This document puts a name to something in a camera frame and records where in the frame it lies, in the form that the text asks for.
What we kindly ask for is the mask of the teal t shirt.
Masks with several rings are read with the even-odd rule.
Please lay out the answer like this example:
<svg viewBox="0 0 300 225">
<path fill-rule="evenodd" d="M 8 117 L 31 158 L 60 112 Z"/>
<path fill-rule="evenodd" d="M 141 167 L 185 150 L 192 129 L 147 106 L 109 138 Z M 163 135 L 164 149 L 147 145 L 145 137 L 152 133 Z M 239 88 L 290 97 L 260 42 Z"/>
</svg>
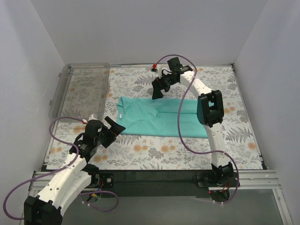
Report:
<svg viewBox="0 0 300 225">
<path fill-rule="evenodd" d="M 177 117 L 180 99 L 121 97 L 117 103 L 117 123 L 126 128 L 124 134 L 178 137 Z M 198 121 L 197 101 L 185 99 L 180 111 L 182 137 L 207 138 Z"/>
</svg>

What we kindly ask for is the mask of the clear plastic bin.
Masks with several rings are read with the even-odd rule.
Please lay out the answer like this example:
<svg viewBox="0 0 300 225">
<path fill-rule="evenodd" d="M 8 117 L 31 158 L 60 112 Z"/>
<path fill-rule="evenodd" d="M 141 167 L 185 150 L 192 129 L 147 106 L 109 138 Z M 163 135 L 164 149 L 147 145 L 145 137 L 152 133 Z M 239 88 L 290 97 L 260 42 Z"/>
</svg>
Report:
<svg viewBox="0 0 300 225">
<path fill-rule="evenodd" d="M 85 119 L 94 114 L 101 120 L 110 88 L 109 74 L 108 63 L 67 64 L 59 74 L 49 117 Z"/>
</svg>

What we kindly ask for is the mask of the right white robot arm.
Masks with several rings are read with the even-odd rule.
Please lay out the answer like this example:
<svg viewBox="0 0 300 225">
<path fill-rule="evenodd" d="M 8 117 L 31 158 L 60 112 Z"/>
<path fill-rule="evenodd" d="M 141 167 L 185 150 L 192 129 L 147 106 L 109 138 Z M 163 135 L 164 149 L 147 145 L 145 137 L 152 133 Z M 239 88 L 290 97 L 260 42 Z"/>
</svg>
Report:
<svg viewBox="0 0 300 225">
<path fill-rule="evenodd" d="M 196 115 L 203 125 L 210 144 L 212 177 L 211 182 L 217 186 L 229 184 L 230 180 L 238 175 L 238 168 L 233 158 L 225 151 L 225 142 L 222 133 L 224 106 L 222 93 L 213 90 L 197 78 L 197 68 L 190 62 L 184 66 L 180 63 L 181 56 L 170 54 L 167 64 L 170 71 L 164 74 L 162 68 L 155 63 L 151 71 L 159 76 L 151 83 L 153 87 L 152 99 L 162 98 L 162 91 L 168 92 L 174 84 L 184 85 L 186 93 L 191 92 L 197 99 Z"/>
</svg>

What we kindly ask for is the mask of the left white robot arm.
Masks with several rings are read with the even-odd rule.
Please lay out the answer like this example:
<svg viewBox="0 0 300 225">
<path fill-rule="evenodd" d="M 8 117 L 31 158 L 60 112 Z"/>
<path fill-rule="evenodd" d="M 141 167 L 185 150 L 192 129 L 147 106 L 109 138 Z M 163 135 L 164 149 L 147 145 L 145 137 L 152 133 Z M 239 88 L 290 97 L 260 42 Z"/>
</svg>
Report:
<svg viewBox="0 0 300 225">
<path fill-rule="evenodd" d="M 53 171 L 52 179 L 35 196 L 28 196 L 24 202 L 24 224 L 60 225 L 70 204 L 88 186 L 96 187 L 100 176 L 98 168 L 89 164 L 98 146 L 109 147 L 125 127 L 109 117 L 102 121 L 92 115 L 82 120 L 85 131 L 80 133 L 71 144 L 63 166 Z"/>
</svg>

